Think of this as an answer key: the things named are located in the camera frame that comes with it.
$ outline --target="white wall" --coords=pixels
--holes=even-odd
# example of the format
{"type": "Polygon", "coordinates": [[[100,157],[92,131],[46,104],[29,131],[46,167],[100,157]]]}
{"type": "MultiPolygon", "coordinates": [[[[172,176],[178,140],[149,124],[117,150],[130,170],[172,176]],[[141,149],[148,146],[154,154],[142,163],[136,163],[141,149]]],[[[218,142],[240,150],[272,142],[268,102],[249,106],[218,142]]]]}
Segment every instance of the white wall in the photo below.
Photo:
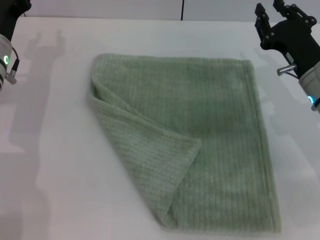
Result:
{"type": "MultiPolygon", "coordinates": [[[[306,14],[320,21],[319,0],[284,0],[286,4],[296,4],[306,14]]],[[[273,7],[273,0],[185,0],[183,20],[195,21],[256,21],[255,8],[262,3],[270,22],[283,18],[273,7]]]]}
{"type": "Polygon", "coordinates": [[[27,16],[180,20],[182,0],[31,0],[27,16]]]}

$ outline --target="green towel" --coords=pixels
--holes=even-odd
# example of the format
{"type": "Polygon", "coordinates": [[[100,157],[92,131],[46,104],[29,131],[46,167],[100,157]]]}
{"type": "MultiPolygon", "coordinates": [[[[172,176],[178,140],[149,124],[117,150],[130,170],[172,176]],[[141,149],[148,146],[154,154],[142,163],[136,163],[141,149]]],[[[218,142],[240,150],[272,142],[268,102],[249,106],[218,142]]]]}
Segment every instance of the green towel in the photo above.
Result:
{"type": "Polygon", "coordinates": [[[165,227],[280,231],[250,61],[106,54],[91,77],[102,128],[165,227]]]}

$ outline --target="ribbed fabric texture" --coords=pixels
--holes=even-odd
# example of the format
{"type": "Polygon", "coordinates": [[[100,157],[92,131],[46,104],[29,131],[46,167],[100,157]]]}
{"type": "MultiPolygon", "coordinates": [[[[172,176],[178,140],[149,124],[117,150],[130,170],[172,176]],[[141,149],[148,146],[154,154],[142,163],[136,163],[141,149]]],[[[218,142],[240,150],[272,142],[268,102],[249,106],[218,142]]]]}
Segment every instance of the ribbed fabric texture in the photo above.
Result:
{"type": "Polygon", "coordinates": [[[101,55],[90,90],[102,128],[164,226],[280,231],[249,61],[101,55]]]}

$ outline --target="green led light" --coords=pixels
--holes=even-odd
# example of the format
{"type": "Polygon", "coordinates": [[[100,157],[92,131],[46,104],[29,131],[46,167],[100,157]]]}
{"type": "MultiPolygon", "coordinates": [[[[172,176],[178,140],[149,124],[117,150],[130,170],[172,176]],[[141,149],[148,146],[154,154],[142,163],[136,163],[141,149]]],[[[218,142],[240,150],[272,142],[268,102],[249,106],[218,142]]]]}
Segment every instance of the green led light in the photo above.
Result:
{"type": "Polygon", "coordinates": [[[9,57],[8,56],[4,56],[3,61],[5,64],[9,64],[9,57]]]}

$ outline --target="white tabletop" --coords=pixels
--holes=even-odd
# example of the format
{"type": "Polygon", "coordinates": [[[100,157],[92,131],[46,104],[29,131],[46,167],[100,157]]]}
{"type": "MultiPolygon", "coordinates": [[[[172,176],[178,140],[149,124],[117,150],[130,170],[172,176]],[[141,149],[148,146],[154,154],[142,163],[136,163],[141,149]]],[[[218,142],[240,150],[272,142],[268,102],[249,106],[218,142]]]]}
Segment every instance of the white tabletop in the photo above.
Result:
{"type": "MultiPolygon", "coordinates": [[[[320,42],[320,25],[313,29],[320,42]]],[[[169,232],[156,222],[88,105],[103,53],[249,59],[267,129],[282,233],[319,240],[320,115],[287,65],[260,49],[252,22],[20,18],[18,83],[0,93],[0,239],[238,240],[169,232]]]]}

